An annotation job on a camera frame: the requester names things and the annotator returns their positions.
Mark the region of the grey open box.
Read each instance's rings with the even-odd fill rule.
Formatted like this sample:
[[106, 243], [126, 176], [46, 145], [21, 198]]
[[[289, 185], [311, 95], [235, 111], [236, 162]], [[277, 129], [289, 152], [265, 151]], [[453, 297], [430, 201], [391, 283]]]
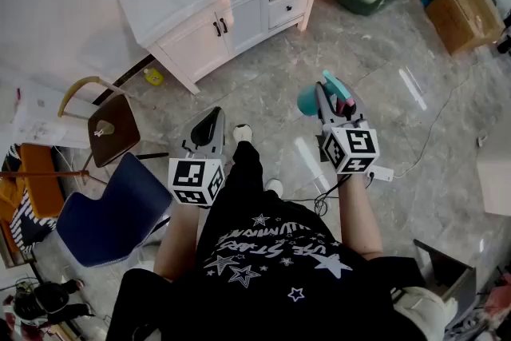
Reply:
[[450, 330], [460, 323], [474, 307], [477, 300], [477, 270], [451, 256], [414, 239], [418, 265], [426, 287], [444, 302], [455, 300], [458, 309], [447, 323]]

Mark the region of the white rectangular fixture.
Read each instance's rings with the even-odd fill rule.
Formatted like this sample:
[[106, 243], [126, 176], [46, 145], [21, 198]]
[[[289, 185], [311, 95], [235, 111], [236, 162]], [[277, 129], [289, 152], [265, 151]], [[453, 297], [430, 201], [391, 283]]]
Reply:
[[511, 216], [511, 117], [499, 121], [490, 135], [478, 138], [477, 146], [485, 211]]

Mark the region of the large cardboard box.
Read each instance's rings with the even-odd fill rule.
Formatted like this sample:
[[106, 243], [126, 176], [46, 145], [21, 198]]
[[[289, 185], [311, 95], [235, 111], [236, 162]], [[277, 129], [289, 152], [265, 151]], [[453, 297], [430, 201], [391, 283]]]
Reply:
[[450, 55], [494, 43], [505, 29], [493, 0], [433, 0], [426, 15]]

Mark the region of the white power strip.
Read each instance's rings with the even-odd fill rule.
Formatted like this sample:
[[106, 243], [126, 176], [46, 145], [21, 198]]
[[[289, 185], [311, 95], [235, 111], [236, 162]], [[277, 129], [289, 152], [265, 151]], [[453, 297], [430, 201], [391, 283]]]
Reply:
[[394, 170], [379, 165], [371, 165], [368, 169], [368, 176], [372, 180], [391, 182], [394, 179]]

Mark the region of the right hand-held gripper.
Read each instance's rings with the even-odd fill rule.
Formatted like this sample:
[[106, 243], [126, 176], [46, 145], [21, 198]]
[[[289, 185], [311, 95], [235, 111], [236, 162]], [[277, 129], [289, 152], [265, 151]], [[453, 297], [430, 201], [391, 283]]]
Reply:
[[351, 121], [340, 125], [331, 94], [326, 86], [315, 84], [315, 103], [323, 126], [325, 140], [321, 145], [327, 160], [338, 175], [363, 174], [380, 157], [378, 137], [366, 118], [366, 106], [353, 88], [347, 86], [355, 102]]

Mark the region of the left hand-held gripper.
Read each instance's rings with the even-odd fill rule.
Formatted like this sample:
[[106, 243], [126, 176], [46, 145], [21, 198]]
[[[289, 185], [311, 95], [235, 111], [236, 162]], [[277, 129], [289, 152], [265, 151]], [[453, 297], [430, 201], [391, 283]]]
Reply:
[[168, 190], [177, 203], [214, 204], [226, 181], [224, 146], [225, 113], [215, 107], [193, 127], [191, 140], [181, 139], [180, 155], [169, 159]]

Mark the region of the brown wooden rod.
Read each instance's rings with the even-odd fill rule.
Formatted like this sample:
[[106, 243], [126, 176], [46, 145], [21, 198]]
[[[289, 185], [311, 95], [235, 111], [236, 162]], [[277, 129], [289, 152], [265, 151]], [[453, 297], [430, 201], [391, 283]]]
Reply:
[[25, 177], [38, 177], [38, 178], [48, 178], [48, 177], [70, 177], [70, 176], [81, 176], [81, 177], [89, 177], [90, 174], [88, 171], [77, 171], [77, 172], [0, 172], [0, 177], [9, 177], [9, 178], [25, 178]]

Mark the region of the small cream plastic item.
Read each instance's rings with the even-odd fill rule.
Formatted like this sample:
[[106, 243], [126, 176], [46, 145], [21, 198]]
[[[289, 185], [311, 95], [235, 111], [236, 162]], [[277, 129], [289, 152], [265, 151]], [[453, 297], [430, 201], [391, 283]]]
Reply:
[[96, 124], [96, 128], [93, 135], [96, 137], [102, 137], [106, 135], [112, 135], [115, 132], [115, 127], [108, 121], [99, 120]]

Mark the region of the brown wooden chair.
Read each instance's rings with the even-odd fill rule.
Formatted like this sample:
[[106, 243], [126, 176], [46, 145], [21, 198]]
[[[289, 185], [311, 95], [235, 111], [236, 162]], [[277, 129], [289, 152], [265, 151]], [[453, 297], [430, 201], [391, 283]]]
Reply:
[[[111, 90], [113, 94], [109, 99], [96, 107], [96, 110], [88, 117], [68, 112], [66, 107], [71, 99], [82, 87], [89, 83], [101, 85]], [[130, 101], [135, 101], [136, 99], [132, 94], [97, 76], [82, 78], [69, 87], [61, 100], [57, 115], [59, 117], [72, 117], [86, 122], [90, 154], [85, 165], [92, 161], [98, 168], [103, 168], [127, 153], [141, 141], [149, 141], [159, 145], [166, 144], [161, 135], [139, 130], [139, 125], [133, 115], [130, 104]], [[105, 120], [113, 124], [115, 127], [114, 134], [102, 137], [94, 136], [93, 132], [99, 120]]]

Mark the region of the teal spray bottle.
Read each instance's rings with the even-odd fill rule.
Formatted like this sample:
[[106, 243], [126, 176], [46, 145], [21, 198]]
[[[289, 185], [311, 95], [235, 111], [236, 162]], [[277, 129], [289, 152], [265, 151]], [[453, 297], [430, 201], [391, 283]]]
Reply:
[[[323, 71], [323, 78], [324, 81], [320, 82], [326, 86], [327, 91], [331, 94], [331, 102], [335, 112], [340, 117], [350, 121], [351, 114], [355, 111], [355, 102], [347, 87], [328, 70]], [[297, 99], [299, 110], [302, 114], [309, 117], [318, 116], [315, 103], [315, 84], [303, 89]]]

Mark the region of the striped black white cloth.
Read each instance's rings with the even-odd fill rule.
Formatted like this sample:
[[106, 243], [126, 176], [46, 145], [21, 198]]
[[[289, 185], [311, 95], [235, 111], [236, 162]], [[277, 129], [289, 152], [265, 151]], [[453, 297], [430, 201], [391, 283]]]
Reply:
[[10, 232], [19, 251], [29, 253], [55, 229], [56, 223], [55, 217], [39, 219], [35, 216], [29, 193], [25, 188], [21, 203], [10, 222]]

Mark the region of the person's white shoe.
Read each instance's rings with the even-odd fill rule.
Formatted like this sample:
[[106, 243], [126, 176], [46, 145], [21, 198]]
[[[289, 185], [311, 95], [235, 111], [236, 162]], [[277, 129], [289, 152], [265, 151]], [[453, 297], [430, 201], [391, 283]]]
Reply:
[[253, 132], [252, 127], [247, 124], [237, 125], [233, 129], [233, 138], [235, 143], [239, 144], [240, 142], [246, 141], [248, 143], [252, 142]]
[[272, 178], [265, 184], [264, 191], [273, 192], [278, 198], [281, 198], [283, 195], [283, 184], [280, 180]]

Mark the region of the person's right forearm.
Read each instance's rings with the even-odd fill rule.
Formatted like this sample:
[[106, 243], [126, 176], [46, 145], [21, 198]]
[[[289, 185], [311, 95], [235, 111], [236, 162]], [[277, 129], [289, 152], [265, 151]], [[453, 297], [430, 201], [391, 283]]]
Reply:
[[338, 187], [342, 242], [366, 260], [383, 254], [382, 238], [366, 194], [364, 176], [350, 175]]

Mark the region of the low white cabinet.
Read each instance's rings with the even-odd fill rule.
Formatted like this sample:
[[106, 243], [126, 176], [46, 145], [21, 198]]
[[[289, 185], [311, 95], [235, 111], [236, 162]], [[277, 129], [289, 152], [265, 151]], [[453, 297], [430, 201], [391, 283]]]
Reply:
[[87, 120], [97, 107], [73, 97], [66, 106], [71, 115], [59, 117], [57, 112], [63, 97], [64, 93], [43, 85], [22, 85], [14, 115], [13, 142], [87, 149]]

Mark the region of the white vanity drawer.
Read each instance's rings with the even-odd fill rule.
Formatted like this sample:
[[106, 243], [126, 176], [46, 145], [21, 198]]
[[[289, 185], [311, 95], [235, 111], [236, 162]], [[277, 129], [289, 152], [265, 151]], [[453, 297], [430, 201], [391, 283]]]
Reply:
[[307, 9], [307, 1], [273, 0], [269, 2], [268, 28], [272, 30], [303, 15]]

